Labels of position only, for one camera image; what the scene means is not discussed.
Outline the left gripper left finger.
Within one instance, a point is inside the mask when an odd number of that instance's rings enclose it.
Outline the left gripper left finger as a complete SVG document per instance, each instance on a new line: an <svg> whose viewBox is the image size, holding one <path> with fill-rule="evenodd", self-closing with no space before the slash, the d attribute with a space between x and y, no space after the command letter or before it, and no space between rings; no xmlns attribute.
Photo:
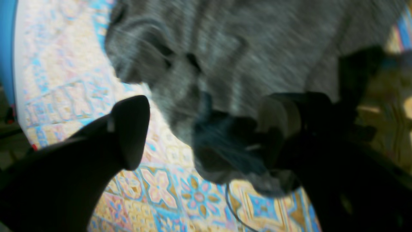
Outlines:
<svg viewBox="0 0 412 232"><path fill-rule="evenodd" d="M147 97L130 97L9 166L1 173L1 223L13 232L85 232L112 178L138 168L149 121Z"/></svg>

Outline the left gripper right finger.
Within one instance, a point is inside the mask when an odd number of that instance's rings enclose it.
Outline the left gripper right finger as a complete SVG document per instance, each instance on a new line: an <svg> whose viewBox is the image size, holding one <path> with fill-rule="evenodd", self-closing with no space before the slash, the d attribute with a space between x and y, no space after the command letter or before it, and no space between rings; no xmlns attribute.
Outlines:
<svg viewBox="0 0 412 232"><path fill-rule="evenodd" d="M410 232L411 175L366 144L374 128L322 93L262 99L271 169L300 182L324 232Z"/></svg>

